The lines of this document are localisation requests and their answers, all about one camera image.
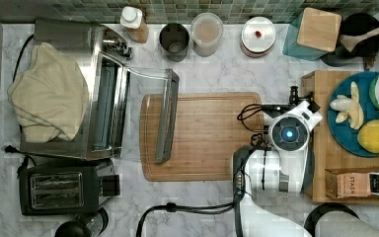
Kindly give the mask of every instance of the wooden tray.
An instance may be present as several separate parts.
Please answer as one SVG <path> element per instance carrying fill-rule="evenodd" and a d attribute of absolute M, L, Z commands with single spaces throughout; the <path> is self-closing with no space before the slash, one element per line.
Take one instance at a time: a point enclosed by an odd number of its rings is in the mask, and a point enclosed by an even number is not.
<path fill-rule="evenodd" d="M 261 102 L 251 92 L 179 94 L 171 159 L 156 164 L 162 98 L 147 95 L 140 114 L 140 157 L 148 181 L 231 180 L 233 153 L 250 143 L 252 132 L 236 120 L 248 104 Z M 247 121 L 264 124 L 262 114 Z"/>
<path fill-rule="evenodd" d="M 356 72 L 351 71 L 314 71 L 302 77 L 302 96 L 314 93 L 315 102 L 321 106 L 319 113 L 323 119 L 313 129 L 313 151 L 315 153 L 315 173 L 313 186 L 305 188 L 305 194 L 313 202 L 377 203 L 379 197 L 326 196 L 325 170 L 344 169 L 356 172 L 360 169 L 379 170 L 379 157 L 363 158 L 343 149 L 334 139 L 328 127 L 327 111 L 332 93 L 345 78 Z"/>

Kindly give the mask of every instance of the lemon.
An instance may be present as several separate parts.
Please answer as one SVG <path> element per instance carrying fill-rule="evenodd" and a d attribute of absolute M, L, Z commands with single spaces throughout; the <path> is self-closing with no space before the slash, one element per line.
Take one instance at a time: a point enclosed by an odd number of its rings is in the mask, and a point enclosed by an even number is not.
<path fill-rule="evenodd" d="M 371 153 L 379 153 L 379 119 L 369 121 L 362 127 L 358 143 Z"/>

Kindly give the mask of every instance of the wooden crate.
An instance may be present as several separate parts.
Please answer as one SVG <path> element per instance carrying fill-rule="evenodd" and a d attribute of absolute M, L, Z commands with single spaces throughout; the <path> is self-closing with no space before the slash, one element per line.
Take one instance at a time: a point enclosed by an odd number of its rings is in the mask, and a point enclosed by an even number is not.
<path fill-rule="evenodd" d="M 357 72 L 351 71 L 314 71 L 302 77 L 301 94 L 314 93 L 315 102 L 321 107 L 319 112 L 323 119 L 314 128 L 312 147 L 315 153 L 315 174 L 313 186 L 305 189 L 305 194 L 314 202 L 342 203 L 378 203 L 379 197 L 330 198 L 326 196 L 326 169 L 368 169 L 379 168 L 379 157 L 362 158 L 343 149 L 333 138 L 327 122 L 329 99 L 337 85 L 348 76 Z"/>

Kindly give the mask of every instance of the wooden spoon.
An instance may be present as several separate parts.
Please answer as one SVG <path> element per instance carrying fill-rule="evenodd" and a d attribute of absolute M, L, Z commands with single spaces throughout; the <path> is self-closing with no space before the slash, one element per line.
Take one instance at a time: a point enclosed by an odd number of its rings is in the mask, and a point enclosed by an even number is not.
<path fill-rule="evenodd" d="M 352 52 L 357 44 L 360 42 L 367 40 L 368 38 L 372 38 L 379 35 L 379 28 L 372 30 L 361 36 L 351 37 L 346 35 L 341 35 L 341 44 L 348 50 Z"/>

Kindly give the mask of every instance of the toaster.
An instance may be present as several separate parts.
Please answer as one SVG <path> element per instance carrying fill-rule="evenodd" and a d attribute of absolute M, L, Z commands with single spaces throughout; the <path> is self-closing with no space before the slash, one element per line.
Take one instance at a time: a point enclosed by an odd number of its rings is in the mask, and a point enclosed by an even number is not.
<path fill-rule="evenodd" d="M 119 195 L 119 175 L 111 159 L 53 159 L 23 170 L 19 189 L 22 215 L 85 213 Z"/>
<path fill-rule="evenodd" d="M 37 19 L 35 44 L 47 42 L 73 57 L 88 85 L 89 106 L 75 137 L 66 141 L 54 138 L 45 143 L 26 141 L 22 133 L 20 151 L 43 157 L 98 160 L 118 157 L 130 94 L 141 91 L 163 96 L 157 155 L 160 161 L 171 154 L 178 99 L 179 76 L 172 69 L 130 68 L 122 61 L 132 48 L 110 28 L 88 23 Z M 130 81 L 156 91 L 141 90 Z"/>

